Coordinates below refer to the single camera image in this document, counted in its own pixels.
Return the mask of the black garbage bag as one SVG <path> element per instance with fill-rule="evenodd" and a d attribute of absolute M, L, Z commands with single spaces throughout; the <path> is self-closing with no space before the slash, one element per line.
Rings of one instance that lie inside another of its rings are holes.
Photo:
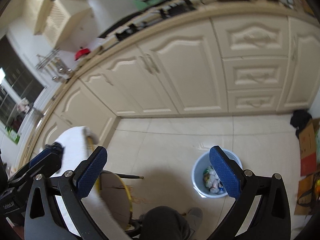
<path fill-rule="evenodd" d="M 49 150 L 49 153 L 56 154 L 62 160 L 64 154 L 64 147 L 59 142 L 54 142 L 52 144 L 46 144 L 45 149 Z"/>

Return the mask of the light blue trash bin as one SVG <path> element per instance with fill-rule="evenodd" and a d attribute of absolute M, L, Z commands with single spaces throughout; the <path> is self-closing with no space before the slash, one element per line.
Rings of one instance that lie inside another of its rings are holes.
<path fill-rule="evenodd" d="M 222 148 L 222 150 L 229 159 L 236 161 L 242 168 L 242 163 L 237 155 L 227 149 Z M 209 151 L 201 155 L 193 165 L 191 172 L 193 187 L 203 198 L 221 198 L 228 196 L 219 176 L 210 163 Z"/>

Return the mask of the cream kitchen cabinets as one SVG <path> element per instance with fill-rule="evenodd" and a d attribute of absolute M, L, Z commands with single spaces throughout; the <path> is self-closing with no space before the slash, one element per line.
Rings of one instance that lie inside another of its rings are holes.
<path fill-rule="evenodd" d="M 104 142 L 118 118 L 285 113 L 309 108 L 318 89 L 318 23 L 243 14 L 160 24 L 98 52 L 65 82 L 20 164 L 70 127 Z"/>

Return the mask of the round wooden stool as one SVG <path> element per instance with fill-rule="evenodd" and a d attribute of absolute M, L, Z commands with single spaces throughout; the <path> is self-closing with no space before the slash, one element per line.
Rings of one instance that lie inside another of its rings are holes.
<path fill-rule="evenodd" d="M 144 179 L 143 176 L 113 173 L 102 170 L 99 176 L 98 192 L 120 227 L 128 231 L 132 222 L 132 196 L 124 180 Z"/>

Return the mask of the person's leg in dark trousers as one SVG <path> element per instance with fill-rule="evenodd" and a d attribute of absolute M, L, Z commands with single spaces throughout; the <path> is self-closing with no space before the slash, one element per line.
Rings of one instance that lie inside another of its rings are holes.
<path fill-rule="evenodd" d="M 186 215 L 168 206 L 158 206 L 140 216 L 139 239 L 192 239 L 203 221 L 203 212 L 192 207 Z"/>

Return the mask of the hanging utensil rack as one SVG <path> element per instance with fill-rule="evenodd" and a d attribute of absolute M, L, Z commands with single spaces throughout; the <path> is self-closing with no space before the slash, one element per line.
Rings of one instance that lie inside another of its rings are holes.
<path fill-rule="evenodd" d="M 55 83 L 65 83 L 73 76 L 74 70 L 67 67 L 60 57 L 60 48 L 52 49 L 46 56 L 37 54 L 36 70 L 46 72 Z"/>

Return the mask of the cardboard box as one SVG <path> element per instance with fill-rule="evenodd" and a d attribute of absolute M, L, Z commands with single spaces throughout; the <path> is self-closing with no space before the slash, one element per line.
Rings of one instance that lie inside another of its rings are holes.
<path fill-rule="evenodd" d="M 312 119 L 299 133 L 300 175 L 319 171 L 319 118 Z"/>

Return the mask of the red lidded pot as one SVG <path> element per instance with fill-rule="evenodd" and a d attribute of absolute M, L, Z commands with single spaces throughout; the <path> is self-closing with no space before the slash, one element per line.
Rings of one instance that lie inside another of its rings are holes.
<path fill-rule="evenodd" d="M 75 60 L 75 61 L 78 61 L 80 58 L 88 55 L 89 53 L 91 53 L 91 50 L 90 50 L 90 49 L 81 47 L 81 48 L 76 52 L 76 54 L 75 54 L 75 56 L 74 56 L 74 60 Z"/>

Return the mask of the black gas stove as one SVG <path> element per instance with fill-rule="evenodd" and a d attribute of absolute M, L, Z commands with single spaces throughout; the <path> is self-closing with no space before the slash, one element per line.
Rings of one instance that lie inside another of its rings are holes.
<path fill-rule="evenodd" d="M 107 40 L 115 37 L 117 41 L 122 41 L 145 28 L 195 9 L 195 5 L 190 0 L 167 1 L 156 7 L 138 11 L 122 18 L 103 32 L 99 38 Z"/>

